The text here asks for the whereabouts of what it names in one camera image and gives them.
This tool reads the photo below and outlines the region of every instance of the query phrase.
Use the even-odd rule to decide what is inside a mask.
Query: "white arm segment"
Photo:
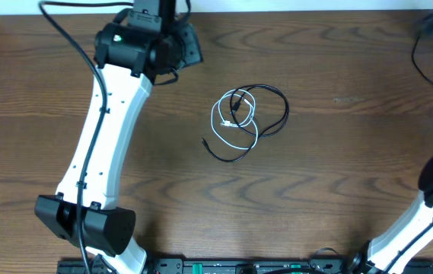
[[[145,75],[132,77],[129,69],[115,65],[106,65],[99,72],[107,87],[109,113],[104,116],[88,165],[82,205],[89,207],[91,202],[99,202],[100,209],[109,210],[118,205],[119,178],[126,149],[140,109],[150,95],[152,84]],[[63,193],[66,202],[77,203],[76,183],[100,116],[102,100],[100,86],[94,79],[91,105],[78,147],[62,182],[57,186],[56,194]]]
[[[419,191],[419,195],[411,207],[400,216],[387,232],[370,242],[368,260],[374,263],[378,269],[385,270],[398,252],[403,250],[432,221],[433,207],[426,206],[424,193]],[[406,264],[432,240],[433,228],[400,257],[389,273],[402,273]]]

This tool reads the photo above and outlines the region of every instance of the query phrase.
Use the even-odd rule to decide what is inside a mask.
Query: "wooden tabletop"
[[[433,156],[433,87],[410,61],[416,11],[194,14],[205,62],[156,87],[133,133],[120,206],[147,250],[186,257],[342,254],[383,233],[418,193]],[[56,16],[94,54],[112,15]],[[433,78],[433,41],[418,63]],[[40,16],[0,17],[0,272],[53,273],[79,250],[34,215],[54,194],[88,110],[92,75]],[[210,129],[214,102],[270,84],[287,126],[240,162]],[[256,91],[261,125],[283,112]],[[247,145],[242,132],[228,138]],[[421,253],[433,257],[433,242]]]

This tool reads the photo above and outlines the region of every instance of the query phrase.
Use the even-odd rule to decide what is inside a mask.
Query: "white cable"
[[[253,124],[253,126],[255,127],[255,142],[252,145],[252,148],[254,148],[256,146],[256,143],[259,139],[259,129],[255,124],[255,121],[253,121],[253,118],[255,117],[255,109],[256,109],[256,101],[255,101],[255,97],[253,97],[253,95],[245,90],[238,90],[243,92],[244,94],[248,94],[251,98],[252,98],[252,102],[249,102],[247,99],[243,99],[243,102],[245,102],[249,107],[249,111],[248,111],[248,115],[247,117],[239,123],[239,125],[241,127],[246,127],[248,125],[250,125],[251,123]],[[232,148],[236,148],[236,149],[240,149],[240,150],[247,150],[248,147],[239,147],[236,145],[232,145],[230,144],[230,142],[226,141],[223,137],[221,137],[221,135],[219,135],[218,131],[215,129],[215,124],[214,124],[214,120],[213,120],[213,114],[215,112],[215,108],[216,106],[218,106],[218,112],[219,112],[219,116],[221,118],[221,125],[222,126],[227,126],[227,127],[234,127],[237,128],[238,125],[236,123],[232,123],[228,120],[225,120],[223,117],[223,113],[221,111],[221,102],[228,97],[231,97],[231,95],[233,94],[234,90],[228,91],[227,93],[225,93],[214,105],[213,108],[211,109],[211,128],[213,129],[213,132],[217,135],[217,137],[219,137],[224,143],[226,143],[227,145],[231,146]],[[235,94],[235,97],[242,97],[242,95],[239,94]]]

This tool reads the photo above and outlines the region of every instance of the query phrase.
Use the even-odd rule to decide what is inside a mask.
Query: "wood grain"
[[[148,250],[187,257],[303,257],[352,252],[409,206],[433,155],[433,87],[410,63],[412,11],[194,14],[205,63],[157,87],[138,120],[121,206]],[[56,16],[93,55],[112,15]],[[433,41],[418,51],[433,78]],[[209,127],[227,90],[265,83],[291,115],[241,162]],[[92,76],[41,17],[0,17],[0,272],[52,273],[79,252],[33,214],[77,145]],[[257,94],[257,119],[282,114]],[[230,138],[247,140],[239,132]],[[433,256],[433,243],[422,253]]]

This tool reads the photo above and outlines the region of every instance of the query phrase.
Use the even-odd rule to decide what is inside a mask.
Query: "white wall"
[[[38,0],[0,0],[2,14],[39,14]],[[117,0],[66,0],[66,2],[117,2]],[[433,0],[192,0],[194,12],[219,11],[322,11],[432,9]],[[185,11],[177,0],[178,11]],[[49,7],[53,14],[115,13],[120,8]]]

